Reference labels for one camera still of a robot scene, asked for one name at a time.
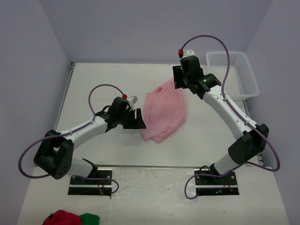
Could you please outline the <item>pink t shirt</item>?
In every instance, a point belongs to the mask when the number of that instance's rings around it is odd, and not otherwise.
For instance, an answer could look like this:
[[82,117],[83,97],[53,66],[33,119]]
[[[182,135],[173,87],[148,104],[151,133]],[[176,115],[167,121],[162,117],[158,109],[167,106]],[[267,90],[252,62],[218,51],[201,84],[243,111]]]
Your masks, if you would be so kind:
[[173,79],[146,93],[142,115],[146,128],[140,134],[144,140],[156,143],[163,142],[185,123],[183,92],[175,88]]

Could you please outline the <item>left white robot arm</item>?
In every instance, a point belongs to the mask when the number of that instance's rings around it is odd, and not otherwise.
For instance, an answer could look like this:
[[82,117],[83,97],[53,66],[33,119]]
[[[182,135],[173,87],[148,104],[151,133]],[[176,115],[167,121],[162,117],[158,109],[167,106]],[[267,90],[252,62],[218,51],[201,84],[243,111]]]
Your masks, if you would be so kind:
[[118,125],[124,129],[145,129],[141,109],[135,108],[137,100],[136,96],[116,97],[111,106],[96,113],[86,124],[62,133],[48,131],[34,157],[34,163],[56,180],[70,175],[93,184],[98,177],[95,164],[86,159],[74,158],[74,150]]

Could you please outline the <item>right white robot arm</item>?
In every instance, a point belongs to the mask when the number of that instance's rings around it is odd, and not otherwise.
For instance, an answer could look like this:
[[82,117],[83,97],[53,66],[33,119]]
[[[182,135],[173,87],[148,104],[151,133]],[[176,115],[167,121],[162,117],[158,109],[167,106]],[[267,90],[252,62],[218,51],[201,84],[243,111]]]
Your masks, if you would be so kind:
[[180,59],[174,66],[175,88],[189,89],[201,100],[209,104],[229,127],[235,142],[228,152],[210,166],[209,179],[220,184],[226,173],[246,163],[265,149],[269,129],[265,124],[258,125],[250,119],[227,95],[221,92],[221,82],[213,74],[204,74],[196,56]]

